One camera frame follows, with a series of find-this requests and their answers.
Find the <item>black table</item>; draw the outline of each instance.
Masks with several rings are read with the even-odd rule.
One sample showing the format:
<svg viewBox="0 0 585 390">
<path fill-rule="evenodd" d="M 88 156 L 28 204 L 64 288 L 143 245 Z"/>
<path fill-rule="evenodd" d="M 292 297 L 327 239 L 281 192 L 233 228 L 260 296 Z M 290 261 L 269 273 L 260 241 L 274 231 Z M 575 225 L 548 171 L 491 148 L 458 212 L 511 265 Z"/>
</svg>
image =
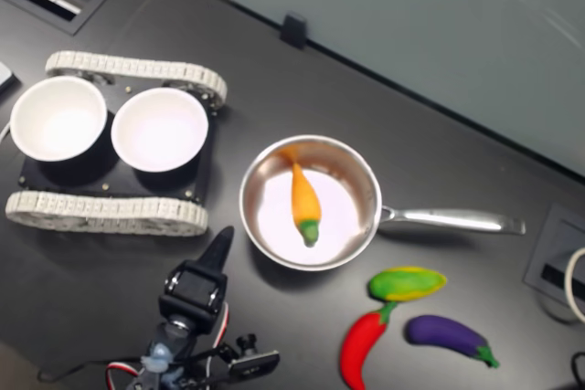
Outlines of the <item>black table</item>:
<svg viewBox="0 0 585 390">
<path fill-rule="evenodd" d="M 582 185 L 323 54 L 286 46 L 276 31 L 219 0 L 110 0 L 75 37 L 0 1 L 0 57 L 23 82 L 1 98 L 0 125 L 25 87 L 44 78 L 48 55 L 66 48 L 202 64 L 228 82 L 228 107 L 216 139 L 208 237 L 52 233 L 0 216 L 0 340 L 33 364 L 60 368 L 141 353 L 159 321 L 156 297 L 168 271 L 234 225 L 227 339 L 256 332 L 262 350 L 282 353 L 273 375 L 239 388 L 344 388 L 337 370 L 342 338 L 359 315 L 378 306 L 367 297 L 366 282 L 400 265 L 437 269 L 449 283 L 394 311 L 364 368 L 368 389 L 570 388 L 569 358 L 585 347 L 583 331 L 551 320 L 522 278 L 550 205 L 585 215 Z M 332 136 L 360 151 L 390 206 L 521 216 L 528 233 L 417 228 L 378 235 L 340 269 L 307 274 L 276 266 L 243 231 L 239 183 L 264 147 L 300 133 Z M 3 142 L 3 203 L 17 189 L 22 162 L 12 142 Z M 401 328 L 423 313 L 474 327 L 501 368 L 409 347 Z M 102 389 L 101 374 L 92 369 L 67 384 Z"/>
</svg>

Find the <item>plastic toy vegetable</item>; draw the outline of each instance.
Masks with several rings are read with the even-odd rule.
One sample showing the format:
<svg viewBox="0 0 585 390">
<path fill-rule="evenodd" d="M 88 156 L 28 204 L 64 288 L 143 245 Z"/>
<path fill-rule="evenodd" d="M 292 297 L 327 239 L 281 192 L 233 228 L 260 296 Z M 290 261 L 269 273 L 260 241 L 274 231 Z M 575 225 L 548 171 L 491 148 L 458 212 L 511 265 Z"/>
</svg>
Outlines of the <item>plastic toy vegetable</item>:
<svg viewBox="0 0 585 390">
<path fill-rule="evenodd" d="M 303 235 L 304 243 L 312 247 L 319 238 L 321 206 L 317 194 L 297 162 L 292 164 L 292 218 Z"/>
<path fill-rule="evenodd" d="M 441 273 L 420 267 L 397 267 L 374 276 L 369 293 L 384 301 L 409 301 L 428 296 L 447 283 Z"/>
<path fill-rule="evenodd" d="M 390 313 L 398 304 L 390 302 L 354 323 L 341 347 L 341 375 L 352 390 L 365 390 L 362 366 L 370 349 L 388 327 Z"/>
<path fill-rule="evenodd" d="M 405 336 L 411 344 L 444 347 L 484 361 L 490 367 L 497 368 L 500 365 L 494 358 L 487 340 L 455 320 L 436 315 L 422 315 L 407 323 Z"/>
</svg>

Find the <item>toy red chili pepper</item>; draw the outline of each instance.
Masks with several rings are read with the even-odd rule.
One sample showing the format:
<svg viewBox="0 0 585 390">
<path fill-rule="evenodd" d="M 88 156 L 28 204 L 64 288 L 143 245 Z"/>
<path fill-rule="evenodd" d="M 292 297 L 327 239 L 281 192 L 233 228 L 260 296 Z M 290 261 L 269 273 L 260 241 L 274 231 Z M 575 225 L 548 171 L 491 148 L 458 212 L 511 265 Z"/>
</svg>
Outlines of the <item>toy red chili pepper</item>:
<svg viewBox="0 0 585 390">
<path fill-rule="evenodd" d="M 369 312 L 354 323 L 341 346 L 341 375 L 352 390 L 365 390 L 362 366 L 370 349 L 384 333 L 390 313 L 398 305 L 390 301 L 383 308 Z"/>
</svg>

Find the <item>saucepan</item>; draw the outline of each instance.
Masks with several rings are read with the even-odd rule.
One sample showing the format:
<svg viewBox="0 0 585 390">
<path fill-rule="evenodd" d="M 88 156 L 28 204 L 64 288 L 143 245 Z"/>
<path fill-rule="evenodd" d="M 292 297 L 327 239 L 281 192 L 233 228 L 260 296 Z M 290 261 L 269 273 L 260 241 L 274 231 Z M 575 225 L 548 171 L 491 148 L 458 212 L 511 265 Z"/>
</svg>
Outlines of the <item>saucepan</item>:
<svg viewBox="0 0 585 390">
<path fill-rule="evenodd" d="M 309 248 L 293 222 L 292 171 L 285 148 L 296 160 L 321 204 L 319 239 Z M 376 176 L 346 144 L 302 135 L 279 141 L 253 161 L 239 190 L 239 211 L 251 241 L 268 258 L 304 271 L 333 269 L 359 255 L 378 228 L 395 222 L 472 232 L 523 235 L 522 220 L 466 209 L 398 210 L 382 205 Z"/>
</svg>

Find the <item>yellow-green vegetable toy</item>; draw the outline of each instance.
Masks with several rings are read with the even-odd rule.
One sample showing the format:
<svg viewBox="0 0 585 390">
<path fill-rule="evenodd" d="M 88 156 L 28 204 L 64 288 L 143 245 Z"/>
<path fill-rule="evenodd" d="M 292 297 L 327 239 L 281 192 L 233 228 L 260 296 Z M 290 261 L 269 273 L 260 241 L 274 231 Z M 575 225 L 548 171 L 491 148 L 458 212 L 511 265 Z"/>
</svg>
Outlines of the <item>yellow-green vegetable toy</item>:
<svg viewBox="0 0 585 390">
<path fill-rule="evenodd" d="M 297 162 L 292 164 L 292 218 L 303 235 L 304 243 L 312 247 L 319 238 L 321 205 Z"/>
<path fill-rule="evenodd" d="M 426 297 L 447 283 L 441 273 L 420 267 L 397 267 L 378 273 L 368 283 L 372 297 L 383 301 L 409 301 Z"/>
</svg>

